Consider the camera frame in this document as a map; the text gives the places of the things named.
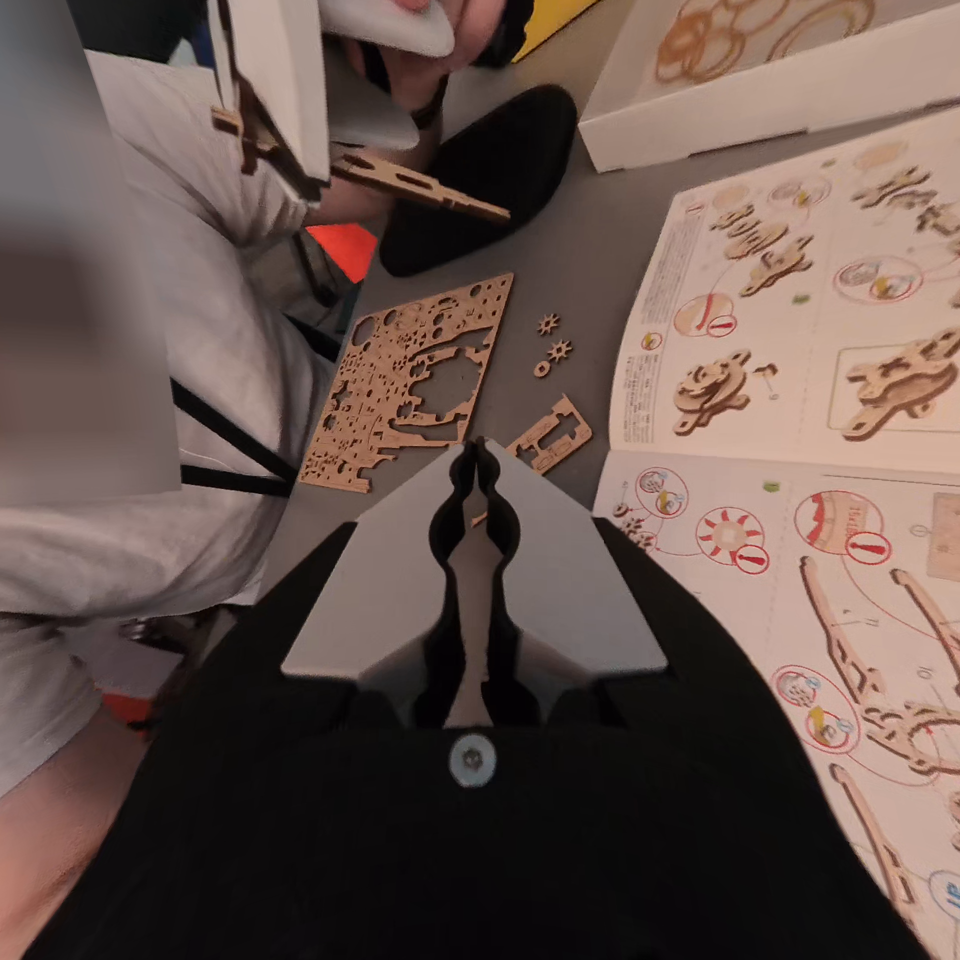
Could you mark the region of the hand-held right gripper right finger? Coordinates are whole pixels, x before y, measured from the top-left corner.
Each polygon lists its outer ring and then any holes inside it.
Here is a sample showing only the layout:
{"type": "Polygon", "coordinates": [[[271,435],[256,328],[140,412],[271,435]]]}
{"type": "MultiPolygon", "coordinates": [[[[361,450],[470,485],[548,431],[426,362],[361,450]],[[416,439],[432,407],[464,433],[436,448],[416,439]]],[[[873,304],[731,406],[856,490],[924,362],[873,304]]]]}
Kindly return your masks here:
{"type": "Polygon", "coordinates": [[[482,696],[495,726],[539,726],[570,690],[668,660],[591,513],[498,443],[478,442],[493,571],[482,696]]]}

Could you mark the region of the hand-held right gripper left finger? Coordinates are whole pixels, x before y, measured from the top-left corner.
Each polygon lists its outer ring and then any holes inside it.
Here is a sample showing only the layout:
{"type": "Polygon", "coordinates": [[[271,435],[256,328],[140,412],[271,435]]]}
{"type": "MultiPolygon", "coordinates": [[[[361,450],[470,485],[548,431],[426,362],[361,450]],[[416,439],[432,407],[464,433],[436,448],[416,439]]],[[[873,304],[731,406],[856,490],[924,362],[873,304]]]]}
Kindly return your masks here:
{"type": "Polygon", "coordinates": [[[349,525],[286,676],[380,694],[405,725],[444,723],[466,663],[450,557],[475,467],[474,445],[454,445],[349,525]]]}

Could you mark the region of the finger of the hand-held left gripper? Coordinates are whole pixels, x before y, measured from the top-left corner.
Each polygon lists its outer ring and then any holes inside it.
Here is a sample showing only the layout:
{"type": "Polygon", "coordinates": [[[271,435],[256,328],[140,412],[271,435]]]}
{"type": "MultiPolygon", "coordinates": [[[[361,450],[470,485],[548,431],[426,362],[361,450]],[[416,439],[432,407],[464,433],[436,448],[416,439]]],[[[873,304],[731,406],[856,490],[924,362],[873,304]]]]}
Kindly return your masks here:
{"type": "Polygon", "coordinates": [[[249,85],[237,65],[230,4],[207,1],[206,14],[219,97],[211,106],[211,121],[216,130],[234,136],[241,153],[241,173],[252,175],[258,168],[256,115],[249,85]]]}
{"type": "Polygon", "coordinates": [[[227,1],[224,38],[245,175],[265,163],[294,195],[330,186],[327,83],[316,1],[227,1]]]}

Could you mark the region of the wooden model shaft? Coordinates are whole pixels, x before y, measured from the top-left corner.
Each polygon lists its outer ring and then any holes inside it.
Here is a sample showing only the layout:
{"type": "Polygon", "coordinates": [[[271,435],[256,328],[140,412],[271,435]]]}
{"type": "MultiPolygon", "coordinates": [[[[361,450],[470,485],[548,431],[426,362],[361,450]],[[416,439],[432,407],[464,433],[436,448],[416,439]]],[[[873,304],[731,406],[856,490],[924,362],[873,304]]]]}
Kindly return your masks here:
{"type": "MultiPolygon", "coordinates": [[[[279,175],[294,197],[311,204],[319,203],[330,189],[329,181],[305,173],[282,138],[275,136],[258,115],[244,117],[217,105],[210,108],[210,115],[214,129],[237,139],[244,175],[254,174],[258,164],[264,163],[279,175]]],[[[334,156],[330,176],[436,210],[450,210],[495,224],[507,224],[511,220],[511,212],[504,207],[455,190],[428,174],[409,170],[382,157],[367,157],[361,150],[349,147],[334,156]]]]}

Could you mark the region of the person's right forearm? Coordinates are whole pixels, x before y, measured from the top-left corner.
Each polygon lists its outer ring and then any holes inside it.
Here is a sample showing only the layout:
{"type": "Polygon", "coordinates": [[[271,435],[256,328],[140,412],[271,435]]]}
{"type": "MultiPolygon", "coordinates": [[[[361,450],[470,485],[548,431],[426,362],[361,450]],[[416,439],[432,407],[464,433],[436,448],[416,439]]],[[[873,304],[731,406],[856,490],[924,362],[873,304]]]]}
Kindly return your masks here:
{"type": "Polygon", "coordinates": [[[21,958],[100,850],[146,745],[104,706],[1,800],[1,957],[21,958]]]}

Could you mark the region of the large plywood parts sheet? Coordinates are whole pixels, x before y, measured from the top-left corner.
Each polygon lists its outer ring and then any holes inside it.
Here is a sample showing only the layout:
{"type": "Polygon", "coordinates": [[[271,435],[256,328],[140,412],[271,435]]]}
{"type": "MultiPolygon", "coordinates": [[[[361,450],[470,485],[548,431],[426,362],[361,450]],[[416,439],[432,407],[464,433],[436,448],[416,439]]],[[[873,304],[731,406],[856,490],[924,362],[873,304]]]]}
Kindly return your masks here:
{"type": "Polygon", "coordinates": [[[366,495],[368,472],[405,449],[466,438],[506,306],[511,271],[375,313],[354,325],[298,474],[300,483],[366,495]],[[417,388],[466,362],[469,392],[431,411],[417,388]]]}

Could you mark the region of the person's left hand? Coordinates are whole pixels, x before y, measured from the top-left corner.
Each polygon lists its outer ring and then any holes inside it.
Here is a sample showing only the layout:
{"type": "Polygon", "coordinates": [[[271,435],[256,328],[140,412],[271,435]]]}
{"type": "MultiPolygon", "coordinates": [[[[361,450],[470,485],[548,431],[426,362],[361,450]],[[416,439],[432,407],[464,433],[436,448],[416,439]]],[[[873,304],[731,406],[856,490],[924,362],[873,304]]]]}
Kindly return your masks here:
{"type": "Polygon", "coordinates": [[[424,110],[444,78],[469,66],[494,36],[504,1],[438,1],[453,31],[454,46],[446,57],[428,57],[378,47],[386,69],[391,100],[408,114],[424,110]]]}

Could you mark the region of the small plywood sheet fragment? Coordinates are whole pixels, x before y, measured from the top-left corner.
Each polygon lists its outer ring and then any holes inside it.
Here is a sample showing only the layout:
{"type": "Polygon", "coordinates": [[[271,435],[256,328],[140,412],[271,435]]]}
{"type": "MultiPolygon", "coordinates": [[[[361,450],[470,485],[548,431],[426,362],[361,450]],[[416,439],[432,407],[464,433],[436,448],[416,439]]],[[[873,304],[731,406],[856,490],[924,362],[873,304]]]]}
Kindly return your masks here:
{"type": "Polygon", "coordinates": [[[544,476],[581,450],[592,438],[592,426],[570,397],[562,393],[549,413],[509,443],[506,450],[535,474],[544,476]]]}

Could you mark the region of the yellow plastic bin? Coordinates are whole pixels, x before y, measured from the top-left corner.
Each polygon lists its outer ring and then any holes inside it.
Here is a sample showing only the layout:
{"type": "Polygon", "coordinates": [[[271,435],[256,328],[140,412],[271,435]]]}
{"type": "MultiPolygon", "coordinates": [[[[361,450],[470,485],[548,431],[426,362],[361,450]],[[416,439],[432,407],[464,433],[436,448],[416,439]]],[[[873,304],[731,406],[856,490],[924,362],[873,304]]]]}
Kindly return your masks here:
{"type": "Polygon", "coordinates": [[[544,43],[566,29],[598,1],[534,1],[524,27],[524,42],[511,62],[517,64],[544,43]]]}

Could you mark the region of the instruction booklet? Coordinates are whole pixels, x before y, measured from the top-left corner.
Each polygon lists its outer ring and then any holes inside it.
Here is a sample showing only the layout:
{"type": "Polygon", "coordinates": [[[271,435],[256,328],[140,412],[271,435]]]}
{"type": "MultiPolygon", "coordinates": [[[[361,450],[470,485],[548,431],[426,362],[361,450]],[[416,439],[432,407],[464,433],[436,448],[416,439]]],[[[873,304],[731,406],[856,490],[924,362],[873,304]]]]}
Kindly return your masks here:
{"type": "Polygon", "coordinates": [[[594,514],[737,639],[851,845],[958,958],[958,107],[678,193],[594,514]]]}

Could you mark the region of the orange object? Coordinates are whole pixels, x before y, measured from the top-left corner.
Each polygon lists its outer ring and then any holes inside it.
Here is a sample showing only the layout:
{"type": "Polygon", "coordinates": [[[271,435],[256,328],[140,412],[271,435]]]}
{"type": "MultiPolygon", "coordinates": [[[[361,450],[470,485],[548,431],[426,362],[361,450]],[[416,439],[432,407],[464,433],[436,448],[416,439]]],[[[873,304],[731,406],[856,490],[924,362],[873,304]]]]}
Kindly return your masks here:
{"type": "Polygon", "coordinates": [[[356,222],[308,225],[306,233],[352,284],[361,284],[371,269],[378,238],[356,222]]]}

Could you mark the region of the pile of rubber bands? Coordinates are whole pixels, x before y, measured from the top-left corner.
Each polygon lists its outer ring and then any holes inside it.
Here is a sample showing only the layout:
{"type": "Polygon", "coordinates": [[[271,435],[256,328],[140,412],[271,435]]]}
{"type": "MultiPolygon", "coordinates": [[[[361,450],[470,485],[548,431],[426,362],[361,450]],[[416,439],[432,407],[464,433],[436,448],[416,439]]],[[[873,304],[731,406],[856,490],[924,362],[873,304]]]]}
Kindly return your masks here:
{"type": "Polygon", "coordinates": [[[855,37],[877,19],[875,1],[683,2],[660,39],[654,79],[698,86],[855,37]]]}

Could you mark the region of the white cardboard box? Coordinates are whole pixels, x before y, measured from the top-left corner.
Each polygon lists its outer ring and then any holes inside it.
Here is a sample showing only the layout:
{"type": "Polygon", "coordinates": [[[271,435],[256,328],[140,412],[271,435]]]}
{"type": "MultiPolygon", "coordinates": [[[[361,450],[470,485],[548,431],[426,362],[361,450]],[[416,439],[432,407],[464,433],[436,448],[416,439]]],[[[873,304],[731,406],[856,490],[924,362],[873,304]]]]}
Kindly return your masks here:
{"type": "Polygon", "coordinates": [[[706,83],[660,85],[657,48],[684,2],[633,4],[580,119],[598,172],[958,100],[958,2],[874,1],[877,17],[858,35],[706,83]]]}

